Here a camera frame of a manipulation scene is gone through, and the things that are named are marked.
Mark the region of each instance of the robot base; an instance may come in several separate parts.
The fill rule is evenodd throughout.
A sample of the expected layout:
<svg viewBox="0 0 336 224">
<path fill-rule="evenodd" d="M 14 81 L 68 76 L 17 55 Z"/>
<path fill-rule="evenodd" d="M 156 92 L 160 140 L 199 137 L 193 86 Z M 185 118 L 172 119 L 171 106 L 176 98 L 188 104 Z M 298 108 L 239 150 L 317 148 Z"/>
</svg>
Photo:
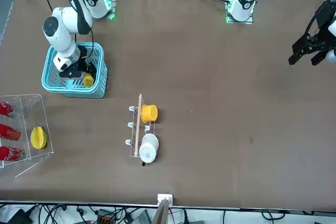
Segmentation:
<svg viewBox="0 0 336 224">
<path fill-rule="evenodd" d="M 237 21 L 231 16 L 231 14 L 228 11 L 232 7 L 232 1 L 233 0 L 229 0 L 229 1 L 230 1 L 230 4 L 225 3 L 225 22 L 226 23 L 228 23 L 228 24 L 232 24 L 232 23 L 253 24 L 253 17 L 252 17 L 253 10 L 252 10 L 251 16 L 249 17 L 248 20 L 246 20 L 244 22 Z"/>
</svg>

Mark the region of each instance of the clear acrylic box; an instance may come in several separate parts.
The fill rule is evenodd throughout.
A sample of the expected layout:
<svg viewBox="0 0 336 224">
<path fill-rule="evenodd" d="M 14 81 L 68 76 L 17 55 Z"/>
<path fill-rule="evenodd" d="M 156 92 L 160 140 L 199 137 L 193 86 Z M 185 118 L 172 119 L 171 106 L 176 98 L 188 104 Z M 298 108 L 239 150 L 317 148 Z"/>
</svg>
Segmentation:
<svg viewBox="0 0 336 224">
<path fill-rule="evenodd" d="M 19 161 L 0 161 L 0 178 L 17 177 L 54 154 L 46 113 L 40 94 L 0 96 L 0 101 L 9 103 L 18 112 L 15 118 L 0 115 L 0 124 L 21 132 L 17 141 L 0 138 L 0 146 L 24 149 L 26 154 L 25 158 Z M 30 142 L 30 134 L 35 126 L 43 127 L 47 134 L 47 144 L 40 150 L 35 149 Z"/>
</svg>

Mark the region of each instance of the cup rack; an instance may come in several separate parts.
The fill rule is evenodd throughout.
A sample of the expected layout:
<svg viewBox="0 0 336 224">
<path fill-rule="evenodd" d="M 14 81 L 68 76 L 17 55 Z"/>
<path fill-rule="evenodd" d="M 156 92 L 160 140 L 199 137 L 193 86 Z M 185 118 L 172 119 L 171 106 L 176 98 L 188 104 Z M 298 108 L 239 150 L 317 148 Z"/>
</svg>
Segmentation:
<svg viewBox="0 0 336 224">
<path fill-rule="evenodd" d="M 139 95 L 139 104 L 138 106 L 130 106 L 128 109 L 129 111 L 132 112 L 133 119 L 132 122 L 129 122 L 127 126 L 132 129 L 131 132 L 131 139 L 127 139 L 125 141 L 126 145 L 130 146 L 131 149 L 131 157 L 140 157 L 138 153 L 138 149 L 140 148 L 141 145 L 141 140 L 142 137 L 139 137 L 139 131 L 140 131 L 140 114 L 139 114 L 139 109 L 141 113 L 141 106 L 145 105 L 144 100 L 142 98 L 142 95 Z M 149 122 L 144 126 L 144 132 L 145 134 L 152 133 L 155 135 L 155 121 L 154 122 Z"/>
</svg>

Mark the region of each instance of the yellow fruit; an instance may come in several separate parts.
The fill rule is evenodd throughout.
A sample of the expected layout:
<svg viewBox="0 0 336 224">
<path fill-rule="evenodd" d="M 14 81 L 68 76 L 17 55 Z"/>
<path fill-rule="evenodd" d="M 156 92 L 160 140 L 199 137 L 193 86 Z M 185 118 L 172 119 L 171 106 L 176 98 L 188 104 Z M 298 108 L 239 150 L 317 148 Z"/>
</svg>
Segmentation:
<svg viewBox="0 0 336 224">
<path fill-rule="evenodd" d="M 30 142 L 35 149 L 42 149 L 47 144 L 47 134 L 43 127 L 37 126 L 30 135 Z"/>
<path fill-rule="evenodd" d="M 84 78 L 83 78 L 83 85 L 86 88 L 91 88 L 94 83 L 94 78 L 92 77 L 91 74 L 85 73 Z"/>
</svg>

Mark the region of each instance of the yellow object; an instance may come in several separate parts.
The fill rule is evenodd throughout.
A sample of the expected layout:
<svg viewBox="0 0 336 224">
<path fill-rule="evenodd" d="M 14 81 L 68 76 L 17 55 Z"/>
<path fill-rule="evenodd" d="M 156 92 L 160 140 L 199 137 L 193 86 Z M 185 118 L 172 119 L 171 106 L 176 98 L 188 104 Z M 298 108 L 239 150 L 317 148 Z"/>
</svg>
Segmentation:
<svg viewBox="0 0 336 224">
<path fill-rule="evenodd" d="M 155 105 L 143 105 L 141 107 L 141 121 L 144 123 L 153 122 L 157 117 L 157 107 Z"/>
<path fill-rule="evenodd" d="M 83 85 L 86 88 L 91 88 L 94 83 L 94 78 L 92 77 L 91 74 L 85 73 L 84 78 L 83 78 Z"/>
<path fill-rule="evenodd" d="M 47 144 L 47 134 L 44 128 L 41 126 L 34 127 L 30 135 L 30 141 L 35 149 L 44 148 Z"/>
</svg>

